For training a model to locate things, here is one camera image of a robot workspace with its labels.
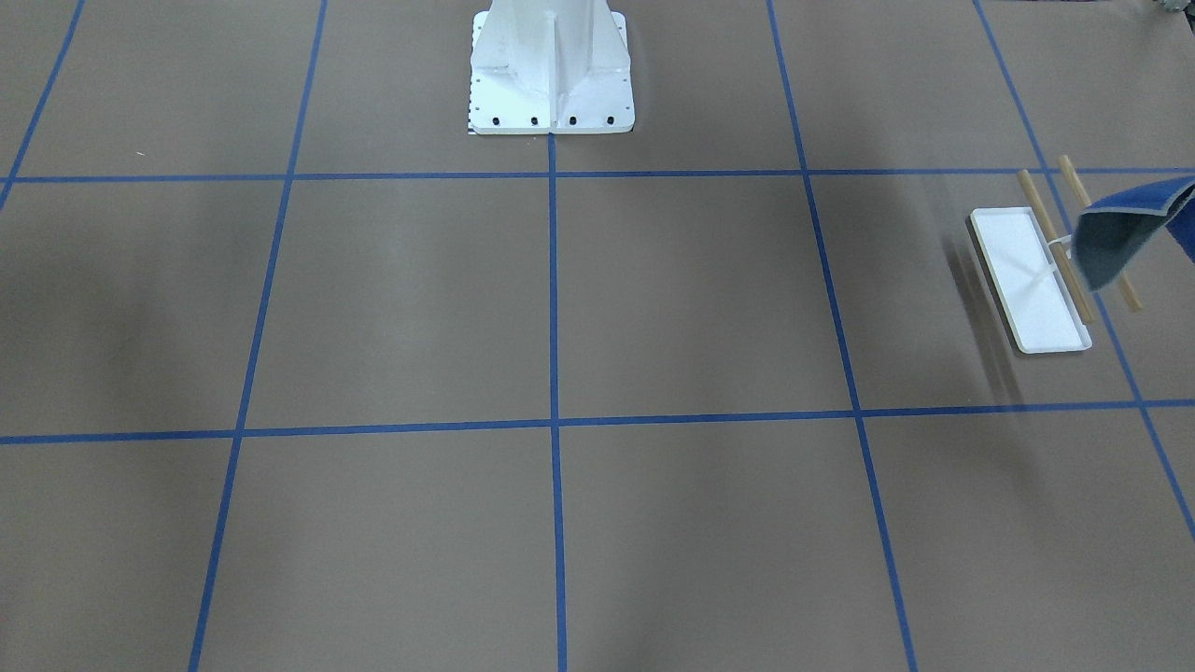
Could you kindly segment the blue and grey towel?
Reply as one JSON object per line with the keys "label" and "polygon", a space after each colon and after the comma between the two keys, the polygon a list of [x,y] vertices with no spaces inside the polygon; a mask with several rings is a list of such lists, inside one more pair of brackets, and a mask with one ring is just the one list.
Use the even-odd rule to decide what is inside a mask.
{"label": "blue and grey towel", "polygon": [[1072,238],[1073,259],[1087,289],[1117,281],[1132,259],[1165,230],[1194,259],[1194,177],[1132,187],[1089,204]]}

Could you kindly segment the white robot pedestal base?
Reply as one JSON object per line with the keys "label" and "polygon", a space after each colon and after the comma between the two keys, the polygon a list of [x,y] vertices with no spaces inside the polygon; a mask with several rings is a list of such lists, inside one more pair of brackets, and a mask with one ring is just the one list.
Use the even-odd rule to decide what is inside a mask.
{"label": "white robot pedestal base", "polygon": [[635,128],[627,22],[606,1],[494,1],[471,38],[470,133]]}

